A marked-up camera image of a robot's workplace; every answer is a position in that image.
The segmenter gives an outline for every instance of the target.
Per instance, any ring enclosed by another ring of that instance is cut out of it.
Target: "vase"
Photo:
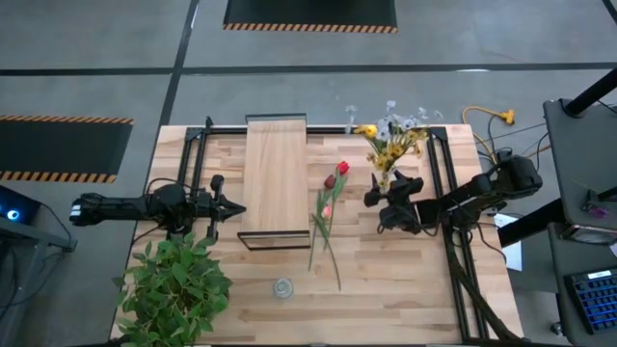
[[[379,180],[379,191],[381,194],[386,194],[389,191],[389,184],[396,180],[395,171],[396,167],[392,165],[389,170],[381,172],[381,179]]]

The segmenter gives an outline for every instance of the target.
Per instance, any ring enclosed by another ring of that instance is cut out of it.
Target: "potted plant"
[[[207,247],[215,240],[194,244],[194,238],[193,232],[173,236],[160,242],[155,254],[148,242],[144,254],[133,254],[141,264],[125,271],[133,283],[114,279],[123,287],[119,305],[135,317],[118,318],[129,341],[123,347],[190,345],[201,332],[213,331],[212,319],[228,307],[232,282],[221,272],[219,260],[209,258]]]

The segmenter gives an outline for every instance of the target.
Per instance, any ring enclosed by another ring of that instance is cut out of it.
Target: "pink tulip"
[[[321,211],[321,217],[324,219],[329,219],[332,217],[332,208],[330,206],[324,207],[324,210]]]

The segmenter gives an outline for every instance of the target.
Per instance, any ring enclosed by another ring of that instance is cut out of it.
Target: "wooden board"
[[[149,179],[176,177],[185,128],[161,129]],[[464,184],[481,173],[471,128],[448,125],[447,131],[457,179]],[[430,238],[395,230],[378,235],[382,205],[366,208],[362,203],[370,187],[372,168],[365,160],[370,146],[361,137],[309,135],[307,140],[309,211],[314,210],[316,192],[324,178],[334,172],[335,164],[346,160],[351,166],[348,183],[336,205],[331,239],[342,290],[338,291],[330,254],[322,252],[320,238],[309,271],[309,250],[247,251],[236,238],[236,232],[242,230],[242,216],[231,218],[219,224],[220,239],[212,248],[212,254],[221,259],[223,271],[234,281],[230,307],[214,320],[215,332],[204,334],[200,343],[460,342],[442,236]],[[213,174],[222,174],[226,178],[226,196],[241,202],[246,145],[246,136],[208,137],[201,184],[207,186]],[[404,174],[424,177],[424,189],[412,199],[435,197],[426,154],[419,159],[406,155],[398,164]],[[447,192],[443,167],[441,172]],[[197,223],[198,237],[204,237],[207,224],[208,220]],[[152,223],[139,223],[137,235],[151,227]],[[499,247],[496,231],[490,227],[483,230],[487,242]],[[523,335],[503,259],[483,245],[475,233],[471,248],[482,293],[508,328]],[[162,232],[152,233],[140,240],[132,252],[143,252],[148,241],[163,238]],[[131,257],[128,265],[136,263]],[[278,278],[293,281],[291,298],[274,297],[272,286]],[[466,307],[472,335],[477,336],[469,297]],[[115,328],[113,336],[118,335]]]
[[[243,191],[243,230],[309,229],[305,120],[249,121]]]

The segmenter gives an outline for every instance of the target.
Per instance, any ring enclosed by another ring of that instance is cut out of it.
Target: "yellow black striped tape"
[[[1,180],[37,182],[114,183],[116,176],[107,173],[45,173],[0,171]]]
[[[229,23],[224,30],[248,31],[307,31],[329,33],[396,34],[398,28],[389,25],[336,25],[336,24],[274,24],[274,23]]]
[[[132,119],[97,118],[97,117],[52,117],[52,116],[0,116],[0,121],[49,121],[49,122],[91,122],[132,124]]]

